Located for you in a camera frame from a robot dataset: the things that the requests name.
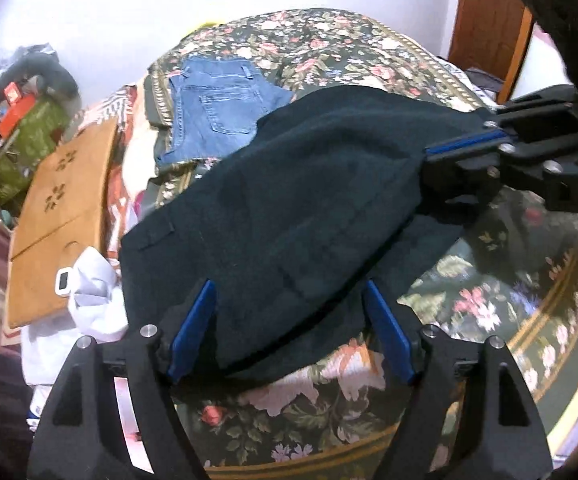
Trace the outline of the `black pants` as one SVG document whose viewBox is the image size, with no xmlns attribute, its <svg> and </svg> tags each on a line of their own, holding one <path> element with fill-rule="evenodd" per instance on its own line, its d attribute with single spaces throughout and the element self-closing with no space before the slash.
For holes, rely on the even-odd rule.
<svg viewBox="0 0 578 480">
<path fill-rule="evenodd" d="M 421 195 L 424 149 L 490 117 L 361 86 L 329 87 L 262 118 L 254 140 L 122 239 L 129 326 L 159 325 L 197 282 L 217 289 L 200 372 L 264 385 L 365 327 L 367 278 L 407 292 L 479 217 Z"/>
</svg>

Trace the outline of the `brown wooden door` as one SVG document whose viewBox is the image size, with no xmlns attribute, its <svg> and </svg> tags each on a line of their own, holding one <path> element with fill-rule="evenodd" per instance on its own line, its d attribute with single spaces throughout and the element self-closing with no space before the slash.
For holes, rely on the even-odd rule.
<svg viewBox="0 0 578 480">
<path fill-rule="evenodd" d="M 533 17 L 521 0 L 458 0 L 448 60 L 502 80 L 497 102 L 505 103 L 519 75 Z"/>
</svg>

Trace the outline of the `white grey crumpled cloth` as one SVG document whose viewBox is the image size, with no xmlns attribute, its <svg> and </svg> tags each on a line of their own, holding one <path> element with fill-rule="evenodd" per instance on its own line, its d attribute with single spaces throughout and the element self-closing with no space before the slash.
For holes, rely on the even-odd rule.
<svg viewBox="0 0 578 480">
<path fill-rule="evenodd" d="M 97 249 L 87 247 L 60 272 L 66 276 L 66 311 L 21 330 L 22 373 L 31 387 L 56 381 L 78 338 L 105 344 L 120 340 L 128 329 L 121 279 Z"/>
</svg>

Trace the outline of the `floral dark green bedspread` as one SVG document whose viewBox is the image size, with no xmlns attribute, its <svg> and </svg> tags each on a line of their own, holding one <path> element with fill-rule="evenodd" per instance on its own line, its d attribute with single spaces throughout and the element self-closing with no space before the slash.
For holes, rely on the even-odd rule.
<svg viewBox="0 0 578 480">
<path fill-rule="evenodd" d="M 197 282 L 217 306 L 178 417 L 216 479 L 368 479 L 410 390 L 364 290 L 452 339 L 502 338 L 551 448 L 578 423 L 578 214 L 437 167 L 497 115 L 362 14 L 285 10 L 190 32 L 149 67 L 150 208 L 123 242 L 132 325 Z"/>
</svg>

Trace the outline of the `small white device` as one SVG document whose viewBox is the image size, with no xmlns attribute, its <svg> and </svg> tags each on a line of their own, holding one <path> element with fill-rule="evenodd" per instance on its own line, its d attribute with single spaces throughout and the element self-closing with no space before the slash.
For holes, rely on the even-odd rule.
<svg viewBox="0 0 578 480">
<path fill-rule="evenodd" d="M 73 269 L 67 266 L 57 270 L 54 279 L 54 293 L 59 297 L 68 297 L 71 293 L 71 276 Z"/>
</svg>

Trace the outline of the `brown wooden board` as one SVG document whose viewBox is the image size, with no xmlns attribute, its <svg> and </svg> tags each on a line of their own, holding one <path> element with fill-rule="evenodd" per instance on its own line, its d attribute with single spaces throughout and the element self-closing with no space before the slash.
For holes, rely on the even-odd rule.
<svg viewBox="0 0 578 480">
<path fill-rule="evenodd" d="M 38 166 L 14 230 L 6 318 L 14 330 L 66 309 L 57 270 L 104 239 L 106 181 L 116 122 L 91 125 Z"/>
</svg>

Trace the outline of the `green fabric storage box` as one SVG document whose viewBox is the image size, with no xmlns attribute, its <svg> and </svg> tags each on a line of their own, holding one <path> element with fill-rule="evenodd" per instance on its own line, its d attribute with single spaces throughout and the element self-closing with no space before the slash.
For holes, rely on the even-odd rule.
<svg viewBox="0 0 578 480">
<path fill-rule="evenodd" d="M 56 148 L 70 118 L 53 99 L 40 98 L 0 141 L 0 206 L 30 186 L 39 163 Z"/>
</svg>

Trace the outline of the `folded blue jeans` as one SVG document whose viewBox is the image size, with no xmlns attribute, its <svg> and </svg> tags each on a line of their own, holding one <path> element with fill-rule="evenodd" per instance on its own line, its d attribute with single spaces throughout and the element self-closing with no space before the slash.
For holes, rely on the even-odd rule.
<svg viewBox="0 0 578 480">
<path fill-rule="evenodd" d="M 170 91 L 172 145 L 155 159 L 160 167 L 224 158 L 244 148 L 256 135 L 257 121 L 293 99 L 245 58 L 187 58 L 170 77 Z"/>
</svg>

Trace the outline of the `orange red patterned cloth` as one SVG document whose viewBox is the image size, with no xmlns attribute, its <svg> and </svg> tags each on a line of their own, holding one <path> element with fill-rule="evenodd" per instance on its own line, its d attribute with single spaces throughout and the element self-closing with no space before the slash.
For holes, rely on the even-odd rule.
<svg viewBox="0 0 578 480">
<path fill-rule="evenodd" d="M 123 178 L 124 158 L 134 133 L 134 107 L 137 99 L 136 86 L 123 86 L 105 100 L 85 108 L 77 115 L 80 122 L 76 127 L 76 134 L 91 125 L 99 125 L 108 120 L 116 122 L 106 184 L 106 258 L 114 266 L 118 266 L 122 237 L 136 226 L 138 221 L 135 203 Z"/>
</svg>

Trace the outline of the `orange box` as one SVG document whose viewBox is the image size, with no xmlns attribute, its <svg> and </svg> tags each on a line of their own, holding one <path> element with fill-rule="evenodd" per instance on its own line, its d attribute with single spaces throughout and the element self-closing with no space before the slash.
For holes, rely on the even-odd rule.
<svg viewBox="0 0 578 480">
<path fill-rule="evenodd" d="M 24 93 L 15 82 L 4 87 L 4 98 L 8 107 L 0 118 L 0 136 L 3 139 L 10 136 L 14 127 L 36 103 L 34 93 Z"/>
</svg>

